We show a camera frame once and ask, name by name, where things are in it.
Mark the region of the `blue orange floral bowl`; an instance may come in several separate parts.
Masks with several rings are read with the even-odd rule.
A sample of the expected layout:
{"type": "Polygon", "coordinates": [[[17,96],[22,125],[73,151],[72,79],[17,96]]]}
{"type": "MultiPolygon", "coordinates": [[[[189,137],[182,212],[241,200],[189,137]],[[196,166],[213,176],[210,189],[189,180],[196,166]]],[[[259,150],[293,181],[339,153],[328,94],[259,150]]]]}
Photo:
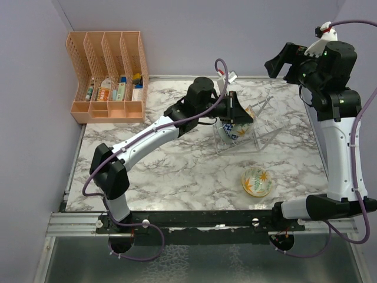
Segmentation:
{"type": "Polygon", "coordinates": [[[252,128],[252,124],[236,124],[232,128],[232,135],[244,137],[252,128]]]}

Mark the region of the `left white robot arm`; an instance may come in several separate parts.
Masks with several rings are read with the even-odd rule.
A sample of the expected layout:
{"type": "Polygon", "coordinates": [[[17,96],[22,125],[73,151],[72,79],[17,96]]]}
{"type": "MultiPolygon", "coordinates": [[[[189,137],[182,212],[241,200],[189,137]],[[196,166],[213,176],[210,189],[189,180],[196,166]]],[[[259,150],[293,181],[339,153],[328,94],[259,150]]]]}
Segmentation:
{"type": "Polygon", "coordinates": [[[241,106],[237,94],[222,86],[221,94],[207,77],[197,77],[184,97],[168,107],[161,117],[132,138],[108,147],[96,147],[90,167],[90,180],[101,190],[110,226],[119,233],[130,225],[126,191],[128,172],[146,155],[194,129],[200,118],[215,118],[231,124],[252,124],[253,117],[241,106]]]}

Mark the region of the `yellow leaf patterned bowl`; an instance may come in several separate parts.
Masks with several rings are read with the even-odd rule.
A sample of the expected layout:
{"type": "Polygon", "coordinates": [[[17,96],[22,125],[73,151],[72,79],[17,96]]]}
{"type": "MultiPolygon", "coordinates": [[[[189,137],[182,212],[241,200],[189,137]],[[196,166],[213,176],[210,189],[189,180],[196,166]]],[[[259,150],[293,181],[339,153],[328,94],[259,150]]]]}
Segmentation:
{"type": "Polygon", "coordinates": [[[241,184],[249,195],[256,198],[267,196],[275,188],[271,174],[259,167],[251,167],[244,171],[241,184]]]}

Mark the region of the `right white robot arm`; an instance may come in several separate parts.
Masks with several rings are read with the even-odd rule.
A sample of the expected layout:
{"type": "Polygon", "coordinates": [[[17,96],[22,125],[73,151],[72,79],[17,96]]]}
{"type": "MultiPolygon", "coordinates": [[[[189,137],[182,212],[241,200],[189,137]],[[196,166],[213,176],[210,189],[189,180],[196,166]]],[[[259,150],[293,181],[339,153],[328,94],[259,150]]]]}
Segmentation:
{"type": "Polygon", "coordinates": [[[320,55],[306,55],[306,47],[288,42],[281,52],[265,63],[268,75],[276,78],[284,64],[290,68],[284,79],[312,94],[310,106],[317,112],[323,133],[328,167],[325,194],[274,205],[270,223],[283,231],[292,219],[324,221],[350,218],[363,211],[376,211],[376,200],[369,198],[362,180],[357,148],[359,128],[354,126],[361,112],[361,98],[347,87],[357,53],[352,45],[330,41],[320,55]]]}

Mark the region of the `red patterned bowl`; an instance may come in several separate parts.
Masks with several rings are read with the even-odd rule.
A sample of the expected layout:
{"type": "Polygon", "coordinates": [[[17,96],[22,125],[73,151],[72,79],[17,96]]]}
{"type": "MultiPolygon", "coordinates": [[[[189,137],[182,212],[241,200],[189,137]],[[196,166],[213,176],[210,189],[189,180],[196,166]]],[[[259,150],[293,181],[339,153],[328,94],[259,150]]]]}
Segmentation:
{"type": "Polygon", "coordinates": [[[222,123],[222,128],[227,137],[232,140],[237,140],[240,136],[238,133],[239,125],[238,124],[231,124],[231,123],[222,123]]]}

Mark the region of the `teal ceramic bowl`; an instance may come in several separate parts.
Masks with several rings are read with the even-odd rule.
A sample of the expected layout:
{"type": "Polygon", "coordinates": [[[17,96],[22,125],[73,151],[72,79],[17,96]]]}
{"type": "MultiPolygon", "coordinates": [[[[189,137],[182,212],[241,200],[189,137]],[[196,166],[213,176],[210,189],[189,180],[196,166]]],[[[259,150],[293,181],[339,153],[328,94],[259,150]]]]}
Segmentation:
{"type": "Polygon", "coordinates": [[[216,132],[219,134],[222,142],[225,143],[225,144],[231,144],[233,140],[224,131],[222,122],[220,120],[217,120],[214,126],[215,126],[216,132]]]}

